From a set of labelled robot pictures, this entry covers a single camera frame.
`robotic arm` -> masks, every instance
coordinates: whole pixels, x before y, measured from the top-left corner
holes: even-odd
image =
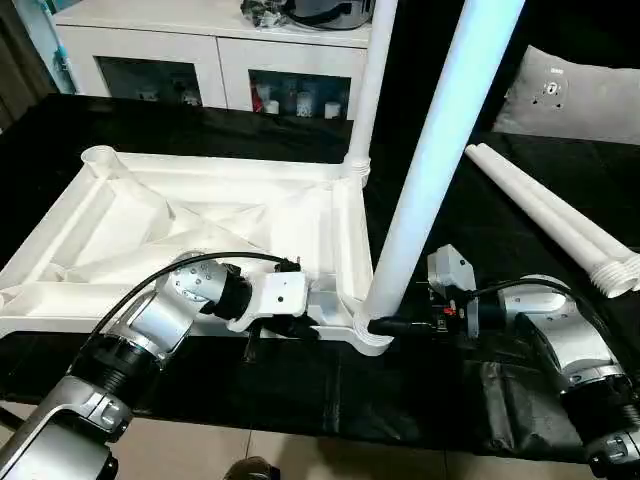
[[[189,252],[176,259],[183,266],[165,269],[155,288],[135,298],[104,336],[90,337],[67,375],[0,450],[0,479],[115,478],[118,462],[105,443],[126,431],[132,407],[198,314],[215,314],[232,331],[264,326],[317,338],[305,313],[309,286],[299,264],[271,257],[281,261],[275,272],[243,277],[238,267],[199,258]],[[570,290],[541,276],[476,290],[473,267],[450,245],[428,263],[428,321],[385,318],[372,321],[369,331],[469,337],[485,328],[524,332],[544,359],[594,474],[637,478],[640,400]]]
[[[475,290],[473,267],[451,245],[429,255],[428,268],[430,318],[372,321],[371,333],[474,337],[487,329],[519,331],[543,360],[593,474],[640,478],[640,399],[564,284],[532,275],[506,288]]]
[[[189,252],[176,262],[198,255]],[[234,331],[257,319],[303,315],[307,280],[300,266],[283,259],[276,270],[247,279],[238,267],[204,260],[158,278],[104,336],[90,338],[67,375],[0,450],[0,479],[115,478],[118,462],[105,443],[126,431],[131,409],[175,355],[198,313],[228,320]],[[273,322],[273,328],[282,323]]]

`white pvc pipe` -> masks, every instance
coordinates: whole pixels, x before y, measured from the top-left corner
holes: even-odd
[[[393,315],[400,306],[523,5],[465,2],[364,302],[365,318]]]
[[[569,222],[573,228],[602,250],[608,257],[620,261],[632,274],[640,277],[640,255],[631,251],[622,242],[600,228],[588,217],[578,212],[544,185],[524,173],[491,147],[481,143],[477,146],[477,150],[483,154],[486,152],[486,155],[490,156],[495,162],[498,162],[510,172],[509,174],[514,181],[519,182],[525,188],[531,190],[534,195],[565,221]],[[640,290],[640,281],[633,289]]]
[[[637,278],[620,262],[609,258],[531,190],[515,182],[510,176],[511,172],[485,150],[470,145],[466,154],[589,274],[592,282],[607,297],[617,297],[636,285]]]
[[[387,63],[397,6],[398,0],[378,0],[376,2],[369,48],[367,49],[367,66],[360,87],[358,109],[351,131],[349,151],[344,157],[345,167],[350,171],[349,173],[360,175],[363,178],[363,183],[366,183],[370,170],[369,147],[373,125],[376,121],[384,67]]]

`cable connector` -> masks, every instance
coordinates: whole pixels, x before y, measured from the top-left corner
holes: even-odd
[[[283,259],[282,262],[276,264],[275,271],[278,273],[302,271],[302,267],[300,266],[300,257],[298,257],[295,262],[292,262],[287,258]]]

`black plastic sheet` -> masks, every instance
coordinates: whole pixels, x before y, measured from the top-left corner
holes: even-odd
[[[96,144],[122,151],[338,163],[349,124],[244,112],[170,107],[86,97],[49,97],[0,136],[0,196],[12,228],[0,235],[6,262]],[[478,135],[630,247],[640,247],[640,149],[627,145]],[[377,259],[415,143],[374,143],[365,189],[372,256]],[[587,276],[517,206],[463,158],[426,253],[453,244],[480,283],[529,273],[557,277],[589,296],[637,367],[640,300],[605,300]],[[423,312],[411,292],[404,311]],[[83,336],[16,333],[0,340],[0,393],[38,402],[64,374]],[[242,362],[243,339],[190,338],[136,409],[195,423],[338,436],[531,459],[581,461],[582,449],[526,342],[394,342],[376,358],[347,344],[268,340],[258,361]]]

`cabinet glass door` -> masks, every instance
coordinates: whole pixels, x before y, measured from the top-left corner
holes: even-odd
[[[249,69],[254,112],[346,119],[351,79]]]
[[[117,57],[96,62],[112,97],[202,105],[192,63]]]

